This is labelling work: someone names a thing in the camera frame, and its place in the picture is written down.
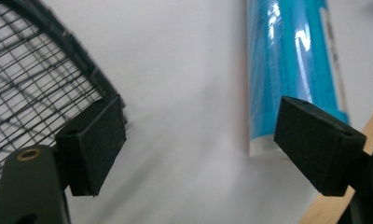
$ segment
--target blue package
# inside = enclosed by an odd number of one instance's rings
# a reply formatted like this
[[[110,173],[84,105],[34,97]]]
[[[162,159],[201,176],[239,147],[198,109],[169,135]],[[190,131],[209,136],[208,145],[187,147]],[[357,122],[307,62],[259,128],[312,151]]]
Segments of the blue package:
[[[324,0],[248,1],[250,155],[272,143],[283,95],[348,122]]]

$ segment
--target shiny plastic film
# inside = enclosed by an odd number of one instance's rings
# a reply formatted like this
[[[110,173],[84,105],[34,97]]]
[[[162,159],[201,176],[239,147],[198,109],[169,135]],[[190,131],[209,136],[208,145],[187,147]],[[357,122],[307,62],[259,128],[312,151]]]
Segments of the shiny plastic film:
[[[348,123],[328,8],[323,0],[248,0],[250,156],[273,142],[283,95]]]

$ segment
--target wooden board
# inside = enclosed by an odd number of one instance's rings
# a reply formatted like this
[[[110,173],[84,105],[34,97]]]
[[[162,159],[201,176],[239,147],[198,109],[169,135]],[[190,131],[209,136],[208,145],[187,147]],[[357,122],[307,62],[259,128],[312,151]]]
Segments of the wooden board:
[[[368,154],[373,153],[373,116],[367,123],[363,130],[363,134],[367,136],[366,145],[364,151]],[[315,201],[308,208],[304,217],[299,221],[299,224],[311,224],[311,223],[338,223],[341,215],[349,204],[354,190],[348,188],[344,197],[324,197],[319,194]]]

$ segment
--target plastic packaging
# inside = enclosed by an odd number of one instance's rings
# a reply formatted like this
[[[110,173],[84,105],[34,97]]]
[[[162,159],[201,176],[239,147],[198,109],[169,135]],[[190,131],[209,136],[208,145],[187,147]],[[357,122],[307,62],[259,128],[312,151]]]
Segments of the plastic packaging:
[[[348,123],[332,25],[323,0],[248,0],[250,156],[281,151],[282,95]]]

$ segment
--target white surface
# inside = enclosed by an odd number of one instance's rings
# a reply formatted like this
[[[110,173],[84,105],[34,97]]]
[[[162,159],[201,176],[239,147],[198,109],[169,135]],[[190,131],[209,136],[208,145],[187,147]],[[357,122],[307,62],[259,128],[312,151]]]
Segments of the white surface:
[[[373,1],[329,2],[352,124],[373,113]],[[293,164],[248,157],[242,0],[46,0],[117,87],[128,141],[74,223],[297,223]]]

